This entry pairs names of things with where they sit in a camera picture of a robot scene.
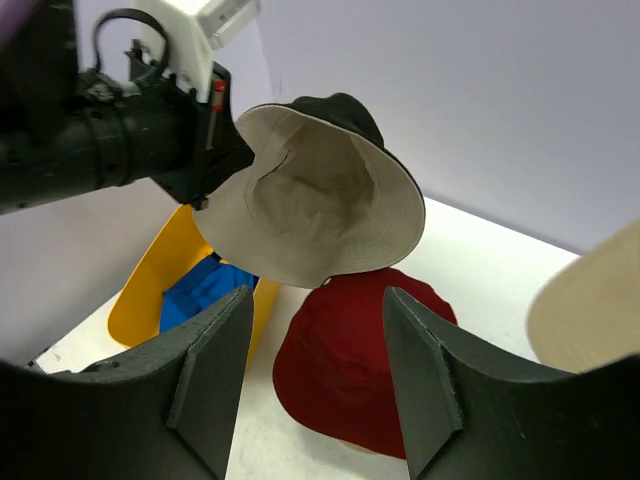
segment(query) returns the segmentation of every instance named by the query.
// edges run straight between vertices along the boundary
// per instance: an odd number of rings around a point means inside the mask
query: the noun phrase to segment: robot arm
[[[196,209],[253,153],[214,62],[256,0],[139,0],[96,26],[96,65],[78,72],[73,0],[0,3],[0,214],[151,177]],[[99,31],[143,22],[128,85],[101,72]]]

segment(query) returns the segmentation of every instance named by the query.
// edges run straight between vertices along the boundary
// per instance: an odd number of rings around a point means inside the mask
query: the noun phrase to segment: beige hat brim
[[[640,353],[640,220],[553,278],[527,329],[539,360],[569,372]]]
[[[323,123],[349,135],[375,178],[369,221],[344,241],[313,245],[287,242],[261,228],[247,206],[246,193],[252,182],[277,167],[270,164],[273,155],[268,150],[280,148],[302,120]],[[316,288],[334,275],[394,265],[420,241],[425,226],[422,193],[397,160],[365,138],[281,105],[256,107],[243,114],[236,127],[256,153],[254,164],[220,186],[209,197],[207,209],[194,212],[205,240],[231,264],[284,285]],[[292,202],[303,200],[291,198]]]

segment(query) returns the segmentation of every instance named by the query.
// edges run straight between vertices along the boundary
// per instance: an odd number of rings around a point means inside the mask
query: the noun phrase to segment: gray wall
[[[582,252],[640,215],[640,2],[263,0],[274,95],[347,91],[425,193]]]
[[[93,62],[91,26],[119,0],[76,1],[82,63]],[[122,52],[138,26],[117,21],[101,35],[106,70],[126,78]],[[257,26],[219,53],[234,74],[233,109],[271,99]],[[115,294],[176,208],[151,181],[0,216],[0,357],[26,362]]]

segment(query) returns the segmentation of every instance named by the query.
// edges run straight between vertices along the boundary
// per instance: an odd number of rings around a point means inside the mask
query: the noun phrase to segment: yellow container
[[[138,263],[111,310],[107,322],[111,337],[126,347],[135,347],[156,336],[163,292],[212,252],[193,221],[191,207],[179,207]],[[277,283],[258,280],[247,364],[262,338],[279,289]]]

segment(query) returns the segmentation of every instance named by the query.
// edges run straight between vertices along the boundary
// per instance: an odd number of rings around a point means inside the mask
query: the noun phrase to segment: hat brim
[[[376,179],[377,191],[370,219],[344,241],[297,244],[293,248],[262,228],[247,205],[246,191],[255,181],[256,169],[266,174],[269,169],[265,171],[261,162],[272,161],[263,152],[264,146],[273,138],[275,126],[286,118],[319,122],[340,130],[368,159],[367,168]],[[415,180],[386,150],[352,131],[283,105],[253,108],[238,119],[236,126],[256,153],[254,164],[220,186],[210,196],[209,208],[194,212],[203,237],[233,265],[280,284],[316,288],[334,275],[394,265],[420,241],[425,226],[424,198]]]
[[[333,396],[331,386],[323,385],[316,374],[317,359],[302,350],[291,329],[273,365],[273,385],[280,404],[298,423],[317,433],[357,445],[369,451],[405,459],[404,443],[393,391],[384,395],[380,408],[372,411],[363,405],[348,405]]]
[[[539,360],[569,372],[640,352],[640,220],[553,278],[527,329]]]

